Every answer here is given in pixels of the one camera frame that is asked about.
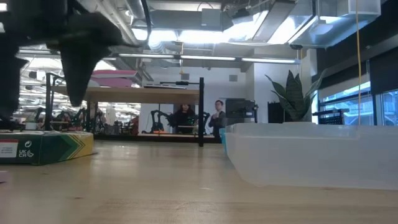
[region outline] desk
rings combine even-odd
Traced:
[[[91,102],[112,102],[112,103],[194,103],[199,105],[198,115],[198,143],[203,147],[203,133],[205,125],[203,124],[203,99],[204,99],[205,80],[203,77],[199,80],[199,90],[175,90],[175,89],[158,89],[158,88],[102,88],[88,87],[84,100],[87,101],[87,131],[90,131],[90,103]],[[47,83],[47,90],[67,95],[65,86],[50,86]]]

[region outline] window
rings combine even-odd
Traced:
[[[373,116],[373,98],[370,94],[370,82],[361,85],[361,125],[374,125]],[[322,111],[349,109],[344,113],[345,125],[358,125],[358,93],[359,86],[352,87],[345,91],[336,93],[323,99],[321,104]],[[324,115],[327,117],[336,116],[336,114]]]
[[[398,91],[382,94],[383,125],[398,126]]]

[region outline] white label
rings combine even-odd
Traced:
[[[18,140],[0,140],[0,158],[17,157]]]

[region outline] person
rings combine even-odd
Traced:
[[[193,128],[180,128],[179,126],[193,126],[195,119],[195,112],[191,109],[190,105],[182,104],[180,109],[174,113],[174,118],[177,127],[175,128],[176,133],[180,134],[191,134]]]
[[[223,111],[224,103],[221,100],[217,100],[215,103],[217,112],[213,114],[209,122],[209,127],[213,128],[213,135],[216,138],[220,138],[220,128],[225,128],[225,112]]]

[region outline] yellow string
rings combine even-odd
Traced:
[[[358,125],[361,125],[361,48],[359,46],[359,19],[358,19],[358,0],[356,0],[356,49],[358,51],[358,68],[359,68],[359,92],[358,92]]]

